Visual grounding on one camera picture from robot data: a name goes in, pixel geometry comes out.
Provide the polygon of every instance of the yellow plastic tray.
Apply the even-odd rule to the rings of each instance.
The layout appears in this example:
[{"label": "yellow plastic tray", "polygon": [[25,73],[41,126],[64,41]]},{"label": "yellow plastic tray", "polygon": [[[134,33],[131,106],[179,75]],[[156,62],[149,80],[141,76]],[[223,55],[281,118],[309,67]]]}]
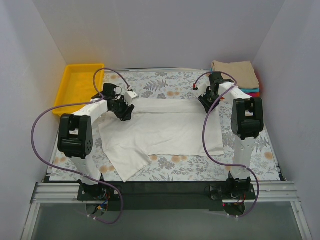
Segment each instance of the yellow plastic tray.
[{"label": "yellow plastic tray", "polygon": [[[67,65],[55,98],[54,106],[89,102],[91,98],[97,94],[93,84],[94,73],[96,70],[104,67],[105,65],[102,63]],[[104,71],[101,70],[95,76],[95,84],[99,91],[102,90],[104,75]],[[72,114],[83,107],[84,105],[67,106],[54,109],[52,112],[61,117],[62,114]]]}]

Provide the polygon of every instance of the tabletop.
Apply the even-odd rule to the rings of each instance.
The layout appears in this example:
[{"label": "tabletop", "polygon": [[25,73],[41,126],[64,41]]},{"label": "tabletop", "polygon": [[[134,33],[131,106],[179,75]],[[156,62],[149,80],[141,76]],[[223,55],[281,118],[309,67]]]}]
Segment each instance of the tabletop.
[{"label": "tabletop", "polygon": [[[195,80],[206,71],[187,69],[131,70],[121,74],[136,91],[140,98],[155,99],[196,99],[192,90]],[[204,76],[200,81],[208,81]],[[126,90],[122,79],[115,73],[105,72],[104,83],[112,83]],[[224,155],[214,158],[221,163],[231,164],[234,157],[235,137],[231,130],[232,106],[222,100],[218,107]],[[103,174],[105,181],[121,181],[114,166],[102,149],[102,140],[98,125],[104,120],[98,119],[92,125],[93,148],[92,158],[96,167]],[[151,155],[152,162],[140,170],[129,181],[225,181],[230,167],[221,166],[203,156]],[[66,169],[75,170],[74,164],[55,146],[52,162]],[[279,181],[279,172],[266,127],[256,139],[250,168],[259,181]],[[77,181],[79,177],[70,172],[55,168],[48,169],[50,181]]]}]

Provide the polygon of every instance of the wall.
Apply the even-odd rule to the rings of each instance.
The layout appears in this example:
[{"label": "wall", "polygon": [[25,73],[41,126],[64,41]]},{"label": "wall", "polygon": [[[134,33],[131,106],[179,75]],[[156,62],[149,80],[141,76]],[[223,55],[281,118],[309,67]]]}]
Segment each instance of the wall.
[{"label": "wall", "polygon": [[286,0],[253,62],[276,156],[295,182],[314,239],[320,236],[319,13],[320,1]]},{"label": "wall", "polygon": [[68,64],[208,69],[256,56],[284,0],[33,0]]},{"label": "wall", "polygon": [[[0,239],[20,239],[36,181],[46,166],[30,144],[35,118],[52,107],[65,61],[31,0],[0,0]],[[36,130],[37,147],[50,158],[57,119]]]}]

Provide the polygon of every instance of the table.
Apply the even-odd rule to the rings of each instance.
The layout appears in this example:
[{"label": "table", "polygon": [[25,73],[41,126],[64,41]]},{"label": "table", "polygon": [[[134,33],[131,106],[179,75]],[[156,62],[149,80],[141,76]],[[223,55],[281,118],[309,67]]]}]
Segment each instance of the table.
[{"label": "table", "polygon": [[[131,84],[140,98],[156,99],[195,99],[192,84],[206,71],[193,69],[154,69],[127,70],[121,74]],[[208,81],[204,76],[200,81]],[[126,90],[121,78],[115,73],[105,72],[104,83],[112,83]],[[219,162],[232,163],[234,156],[234,134],[231,130],[232,106],[225,100],[219,105],[219,115],[222,130],[224,155],[216,156]],[[112,166],[102,149],[102,140],[98,125],[104,120],[98,119],[92,125],[93,149],[92,158],[103,174],[105,181],[121,181],[117,171]],[[170,156],[152,155],[152,163],[140,170],[129,181],[225,181],[230,167],[220,166],[208,157],[201,156]],[[73,163],[59,152],[55,146],[52,162],[63,168],[75,170]],[[277,160],[272,151],[266,128],[256,139],[250,168],[260,181],[279,181]],[[77,181],[79,177],[70,172],[48,169],[50,181]]]}]

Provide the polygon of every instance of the purple cable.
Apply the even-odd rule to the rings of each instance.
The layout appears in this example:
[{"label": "purple cable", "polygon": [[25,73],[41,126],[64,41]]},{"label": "purple cable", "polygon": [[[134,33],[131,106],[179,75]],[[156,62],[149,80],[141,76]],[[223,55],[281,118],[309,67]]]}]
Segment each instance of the purple cable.
[{"label": "purple cable", "polygon": [[[206,72],[206,73],[202,74],[200,77],[198,77],[198,79],[195,81],[194,84],[196,84],[196,83],[199,81],[199,79],[200,79],[201,77],[203,77],[204,75],[206,75],[206,74],[211,74],[211,73],[214,73],[214,71],[209,71],[209,72]],[[202,144],[203,144],[203,149],[204,149],[206,155],[207,155],[207,156],[209,157],[209,159],[211,159],[215,164],[219,164],[219,165],[221,165],[221,166],[230,166],[230,167],[241,167],[241,168],[245,168],[245,169],[247,169],[247,170],[254,176],[255,181],[256,181],[256,186],[257,186],[256,198],[255,198],[255,200],[254,200],[253,205],[251,206],[251,208],[250,208],[246,213],[238,216],[238,218],[242,218],[242,217],[248,215],[248,214],[254,209],[254,207],[255,207],[256,204],[257,204],[257,201],[258,201],[258,198],[259,198],[259,194],[260,194],[259,180],[258,180],[256,174],[254,173],[254,171],[252,171],[252,170],[251,170],[249,167],[247,167],[246,165],[221,163],[221,162],[218,162],[217,160],[215,160],[213,157],[210,156],[210,154],[209,154],[209,152],[208,152],[208,150],[207,150],[206,141],[205,141],[206,126],[207,126],[207,122],[208,122],[208,118],[209,118],[210,113],[213,111],[214,106],[217,104],[217,102],[218,102],[224,95],[226,95],[229,91],[231,91],[231,90],[237,85],[237,81],[235,80],[235,78],[234,78],[233,76],[231,76],[231,75],[229,75],[229,74],[227,74],[227,73],[225,73],[225,72],[222,72],[222,71],[218,71],[218,73],[222,73],[222,74],[225,74],[225,75],[227,75],[228,77],[230,77],[230,78],[234,81],[234,85],[231,86],[231,87],[230,87],[228,90],[226,90],[224,93],[222,93],[222,94],[214,101],[214,103],[213,103],[212,106],[210,107],[210,109],[209,109],[209,111],[208,111],[208,113],[207,113],[207,115],[206,115],[206,117],[205,117],[204,124],[203,124],[203,129],[202,129]]]},{"label": "purple cable", "polygon": [[92,178],[92,177],[89,177],[89,176],[84,175],[83,173],[81,173],[81,172],[79,172],[79,171],[75,171],[75,170],[71,170],[71,169],[67,169],[67,168],[55,166],[55,165],[49,163],[48,161],[44,160],[44,159],[40,156],[40,154],[38,153],[38,151],[37,151],[37,149],[36,149],[36,146],[35,146],[35,129],[36,129],[36,125],[37,125],[37,123],[39,122],[39,120],[40,120],[46,113],[51,112],[51,111],[54,110],[54,109],[59,109],[59,108],[64,108],[64,107],[94,104],[94,103],[98,103],[98,102],[100,102],[100,101],[102,101],[102,100],[104,99],[103,94],[98,90],[98,88],[97,88],[97,86],[96,86],[96,75],[97,75],[97,73],[100,72],[101,70],[109,70],[109,71],[112,71],[112,72],[118,74],[118,75],[124,80],[124,82],[126,83],[128,89],[130,88],[130,85],[127,83],[127,81],[125,80],[125,78],[124,78],[119,72],[117,72],[117,71],[115,71],[115,70],[113,70],[113,69],[107,68],[107,67],[103,67],[103,68],[98,69],[98,70],[94,73],[94,75],[93,75],[93,86],[94,86],[94,89],[97,91],[97,93],[100,94],[101,98],[100,98],[99,100],[97,100],[97,101],[88,101],[88,102],[64,104],[64,105],[54,106],[54,107],[51,107],[51,108],[45,110],[43,113],[41,113],[41,114],[36,118],[36,120],[34,121],[34,123],[33,123],[33,125],[32,125],[32,129],[31,129],[31,145],[32,145],[32,149],[33,149],[35,155],[37,156],[37,158],[38,158],[41,162],[43,162],[44,164],[46,164],[46,165],[48,165],[48,166],[50,166],[50,167],[52,167],[52,168],[55,168],[55,169],[59,169],[59,170],[62,170],[62,171],[66,171],[66,172],[78,174],[78,175],[83,176],[83,177],[85,177],[85,178],[87,178],[87,179],[89,179],[89,180],[91,180],[91,181],[96,182],[96,183],[106,185],[106,186],[108,186],[108,187],[116,190],[116,191],[119,193],[119,197],[120,197],[120,201],[121,201],[121,207],[120,207],[120,213],[119,213],[118,217],[117,217],[115,220],[113,220],[113,221],[105,221],[105,220],[100,219],[100,218],[97,218],[97,217],[95,218],[95,220],[98,220],[98,221],[100,221],[100,222],[102,222],[102,223],[104,223],[104,224],[110,225],[110,224],[115,224],[115,223],[120,219],[121,215],[123,214],[123,211],[124,211],[124,199],[123,199],[123,197],[122,197],[121,192],[120,192],[115,186],[113,186],[113,185],[111,185],[111,184],[109,184],[109,183],[106,183],[106,182],[104,182],[104,181],[96,180],[96,179],[94,179],[94,178]]}]

